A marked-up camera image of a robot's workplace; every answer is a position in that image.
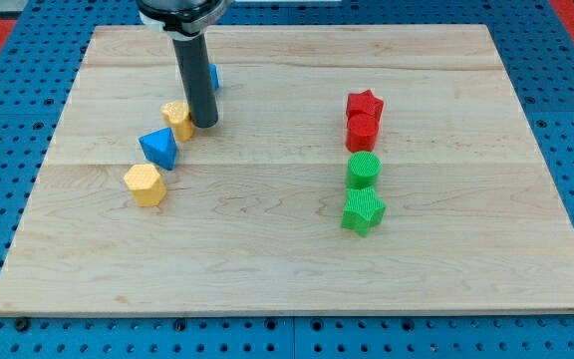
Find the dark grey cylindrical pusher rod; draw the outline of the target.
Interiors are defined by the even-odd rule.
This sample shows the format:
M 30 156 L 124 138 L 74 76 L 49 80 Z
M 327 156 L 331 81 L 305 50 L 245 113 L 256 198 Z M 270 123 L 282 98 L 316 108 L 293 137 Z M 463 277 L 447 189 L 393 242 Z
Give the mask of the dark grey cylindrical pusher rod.
M 199 128 L 211 128 L 219 116 L 204 35 L 172 44 L 193 122 Z

